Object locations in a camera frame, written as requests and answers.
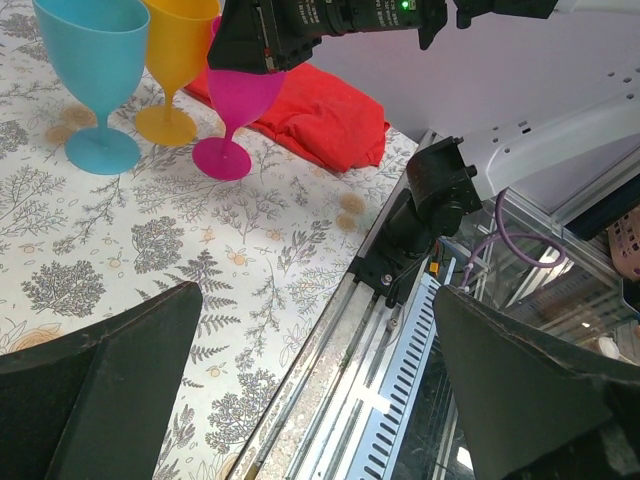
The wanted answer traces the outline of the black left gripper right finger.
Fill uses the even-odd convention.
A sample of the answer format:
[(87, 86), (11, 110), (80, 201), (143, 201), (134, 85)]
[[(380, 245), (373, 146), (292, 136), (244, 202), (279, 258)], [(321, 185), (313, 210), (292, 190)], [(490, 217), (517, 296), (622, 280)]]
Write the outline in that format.
[(476, 478), (638, 478), (638, 367), (450, 286), (433, 308)]

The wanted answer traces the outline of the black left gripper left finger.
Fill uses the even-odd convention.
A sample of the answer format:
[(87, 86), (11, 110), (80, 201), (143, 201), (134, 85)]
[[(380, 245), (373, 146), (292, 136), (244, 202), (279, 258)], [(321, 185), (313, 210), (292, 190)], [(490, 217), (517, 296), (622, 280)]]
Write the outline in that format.
[(183, 282), (1, 358), (4, 479), (152, 477), (200, 318)]

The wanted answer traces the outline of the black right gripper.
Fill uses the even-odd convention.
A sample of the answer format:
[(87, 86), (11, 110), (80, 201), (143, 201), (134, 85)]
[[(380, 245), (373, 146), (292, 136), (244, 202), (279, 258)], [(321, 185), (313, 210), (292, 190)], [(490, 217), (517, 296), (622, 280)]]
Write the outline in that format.
[(444, 1), (228, 0), (207, 62), (212, 70), (288, 71), (309, 60), (324, 36), (398, 30), (417, 31), (425, 50), (446, 22)]

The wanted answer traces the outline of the magenta wine glass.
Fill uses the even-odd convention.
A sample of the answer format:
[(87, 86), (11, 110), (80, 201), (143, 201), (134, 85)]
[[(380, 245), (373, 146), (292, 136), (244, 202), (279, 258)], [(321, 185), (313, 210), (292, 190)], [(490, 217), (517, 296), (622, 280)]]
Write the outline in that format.
[(221, 181), (240, 180), (251, 170), (249, 153), (233, 141), (236, 130), (258, 120), (275, 102), (284, 84), (284, 72), (250, 74), (205, 69), (209, 101), (225, 125), (222, 138), (208, 137), (192, 151), (195, 165)]

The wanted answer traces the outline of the orange wine glass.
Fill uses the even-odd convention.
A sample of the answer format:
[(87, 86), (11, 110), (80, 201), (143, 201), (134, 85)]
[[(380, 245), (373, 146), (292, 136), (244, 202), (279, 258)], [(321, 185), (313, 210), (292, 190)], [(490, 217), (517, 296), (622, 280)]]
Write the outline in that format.
[(151, 0), (146, 68), (159, 84), (164, 103), (143, 108), (135, 117), (137, 131), (163, 146), (189, 144), (197, 134), (191, 117), (173, 106), (175, 94), (205, 69), (213, 20), (220, 13), (215, 0)]

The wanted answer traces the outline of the blue wine glass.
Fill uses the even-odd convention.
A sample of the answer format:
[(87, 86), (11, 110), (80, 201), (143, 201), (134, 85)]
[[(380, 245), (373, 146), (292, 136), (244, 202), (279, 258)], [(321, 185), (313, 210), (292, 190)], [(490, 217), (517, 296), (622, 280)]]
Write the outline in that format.
[(140, 1), (41, 0), (33, 3), (49, 61), (66, 89), (96, 116), (97, 125), (71, 135), (65, 146), (79, 169), (116, 175), (132, 169), (140, 149), (108, 126), (143, 75), (150, 13)]

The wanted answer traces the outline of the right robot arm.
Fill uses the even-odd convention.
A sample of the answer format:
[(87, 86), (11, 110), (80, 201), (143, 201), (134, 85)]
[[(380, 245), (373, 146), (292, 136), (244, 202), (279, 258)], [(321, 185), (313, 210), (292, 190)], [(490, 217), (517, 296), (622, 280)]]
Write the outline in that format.
[[(442, 1), (229, 1), (209, 49), (215, 72), (269, 77), (310, 59), (323, 37), (413, 29), (428, 48), (446, 25)], [(549, 114), (448, 137), (415, 153), (409, 196), (386, 218), (359, 262), (359, 279), (388, 307), (402, 304), (408, 278), (438, 238), (518, 181), (634, 136), (639, 131), (639, 65), (630, 62)]]

